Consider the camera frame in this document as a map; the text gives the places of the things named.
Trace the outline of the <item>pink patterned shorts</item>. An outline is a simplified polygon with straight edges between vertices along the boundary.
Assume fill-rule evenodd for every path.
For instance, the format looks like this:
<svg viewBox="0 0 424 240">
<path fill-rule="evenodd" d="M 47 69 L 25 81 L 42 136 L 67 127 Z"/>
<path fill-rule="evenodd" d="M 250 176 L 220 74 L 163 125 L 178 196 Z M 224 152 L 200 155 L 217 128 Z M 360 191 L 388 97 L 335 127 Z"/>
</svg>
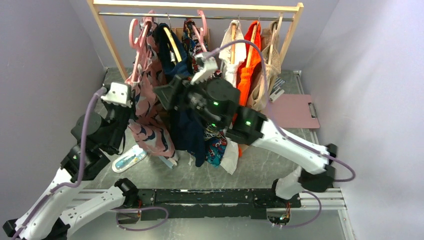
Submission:
<svg viewBox="0 0 424 240">
<path fill-rule="evenodd" d="M 146 38 L 146 51 L 142 57 L 140 82 L 132 87 L 134 92 L 135 119 L 129 122 L 129 129 L 139 147 L 148 154 L 159 157 L 169 168 L 177 166 L 179 157 L 171 135 L 160 117 L 162 104 L 153 92 L 154 87 L 166 84 L 158 47 L 153 37 L 158 24 L 153 19 Z"/>
</svg>

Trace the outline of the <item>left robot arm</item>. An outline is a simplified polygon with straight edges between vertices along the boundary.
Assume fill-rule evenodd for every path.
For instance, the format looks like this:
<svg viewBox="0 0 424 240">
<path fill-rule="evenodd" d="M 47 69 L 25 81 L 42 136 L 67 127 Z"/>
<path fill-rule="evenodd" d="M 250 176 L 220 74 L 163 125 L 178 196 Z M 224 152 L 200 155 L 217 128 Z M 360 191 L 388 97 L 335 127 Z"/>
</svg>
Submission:
<svg viewBox="0 0 424 240">
<path fill-rule="evenodd" d="M 93 99 L 71 134 L 77 143 L 62 160 L 53 180 L 35 204 L 20 218 L 3 225 L 13 240 L 66 240 L 82 226 L 102 214 L 139 203 L 137 187 L 127 178 L 119 179 L 104 193 L 78 206 L 73 199 L 94 180 L 119 153 L 133 111 L 131 101 L 124 104 L 104 101 L 106 117 L 93 112 Z"/>
</svg>

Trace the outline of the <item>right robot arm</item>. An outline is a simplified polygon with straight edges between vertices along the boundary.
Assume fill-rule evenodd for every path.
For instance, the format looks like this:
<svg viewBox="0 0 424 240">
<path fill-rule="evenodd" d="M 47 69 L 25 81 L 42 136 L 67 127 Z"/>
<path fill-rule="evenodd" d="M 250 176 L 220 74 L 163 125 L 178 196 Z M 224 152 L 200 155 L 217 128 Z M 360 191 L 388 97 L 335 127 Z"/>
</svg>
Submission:
<svg viewBox="0 0 424 240">
<path fill-rule="evenodd" d="M 178 74 L 153 91 L 167 111 L 190 110 L 213 127 L 226 130 L 230 140 L 268 150 L 298 165 L 297 170 L 277 179 L 269 197 L 275 207 L 282 207 L 302 191 L 323 193 L 335 182 L 336 169 L 331 165 L 335 145 L 309 142 L 261 112 L 240 105 L 240 91 L 222 78 L 196 84 L 190 81 L 190 77 Z"/>
</svg>

